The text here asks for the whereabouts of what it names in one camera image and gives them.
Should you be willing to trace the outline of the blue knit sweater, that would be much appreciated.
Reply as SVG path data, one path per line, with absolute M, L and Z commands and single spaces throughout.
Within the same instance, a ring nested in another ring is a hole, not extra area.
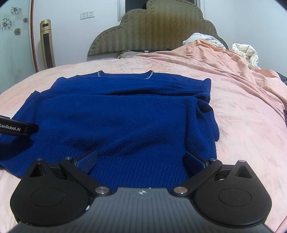
M 172 189 L 215 158 L 219 129 L 211 80 L 155 73 L 59 78 L 31 94 L 14 119 L 29 137 L 1 136 L 1 165 L 15 176 L 38 158 L 84 159 L 80 168 L 110 189 Z

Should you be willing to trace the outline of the frosted glass wardrobe door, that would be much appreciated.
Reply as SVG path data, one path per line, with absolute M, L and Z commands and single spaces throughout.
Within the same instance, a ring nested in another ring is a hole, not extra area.
M 1 2 L 1 93 L 33 75 L 31 1 Z

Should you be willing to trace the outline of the pink bed sheet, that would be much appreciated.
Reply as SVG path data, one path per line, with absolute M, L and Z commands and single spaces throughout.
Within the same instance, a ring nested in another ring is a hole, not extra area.
M 220 139 L 218 158 L 226 164 L 242 159 L 259 177 L 272 199 L 267 225 L 275 232 L 286 230 L 286 123 L 260 98 L 230 78 L 193 68 L 143 57 L 85 62 L 36 73 L 1 94 L 1 114 L 12 117 L 34 91 L 44 91 L 57 78 L 95 73 L 145 73 L 153 70 L 212 81 L 210 104 Z

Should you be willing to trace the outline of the gold tower fan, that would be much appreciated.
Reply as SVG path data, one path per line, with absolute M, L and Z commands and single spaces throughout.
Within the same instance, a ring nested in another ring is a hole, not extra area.
M 49 19 L 45 19 L 40 23 L 40 42 L 44 69 L 55 67 L 51 21 Z

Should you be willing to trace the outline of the patterned pillow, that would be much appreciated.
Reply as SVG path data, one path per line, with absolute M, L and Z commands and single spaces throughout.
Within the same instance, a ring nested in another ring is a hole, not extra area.
M 115 59 L 133 58 L 134 56 L 142 53 L 149 53 L 149 51 L 123 51 L 117 54 Z

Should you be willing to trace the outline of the cream crumpled duvet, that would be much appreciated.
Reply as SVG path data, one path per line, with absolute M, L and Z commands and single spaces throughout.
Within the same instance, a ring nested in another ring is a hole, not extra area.
M 255 48 L 248 44 L 232 44 L 232 51 L 243 56 L 248 61 L 250 69 L 261 69 L 258 66 L 259 56 Z

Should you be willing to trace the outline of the peach blanket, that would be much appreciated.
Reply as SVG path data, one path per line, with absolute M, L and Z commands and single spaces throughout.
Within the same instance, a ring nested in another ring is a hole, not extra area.
M 198 39 L 172 51 L 141 53 L 137 57 L 165 61 L 230 78 L 272 107 L 282 119 L 286 119 L 286 85 L 278 73 L 269 69 L 250 69 L 246 58 L 234 51 Z

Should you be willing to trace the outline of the white crumpled cloth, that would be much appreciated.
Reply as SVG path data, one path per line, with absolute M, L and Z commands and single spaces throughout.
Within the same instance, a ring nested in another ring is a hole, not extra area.
M 193 33 L 189 38 L 187 38 L 186 40 L 183 41 L 183 45 L 186 45 L 186 44 L 189 44 L 189 43 L 192 43 L 198 39 L 204 39 L 214 45 L 217 45 L 221 48 L 224 48 L 226 49 L 227 47 L 222 43 L 220 42 L 218 39 L 216 39 L 215 37 L 211 36 L 211 35 L 207 35 L 207 34 L 201 34 L 199 32 L 195 32 Z

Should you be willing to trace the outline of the olive upholstered headboard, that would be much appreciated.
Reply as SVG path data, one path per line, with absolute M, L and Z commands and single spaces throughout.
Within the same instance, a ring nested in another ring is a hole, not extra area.
M 147 1 L 146 9 L 128 11 L 118 26 L 101 32 L 88 56 L 126 50 L 173 50 L 195 32 L 211 35 L 227 46 L 196 5 L 188 1 Z

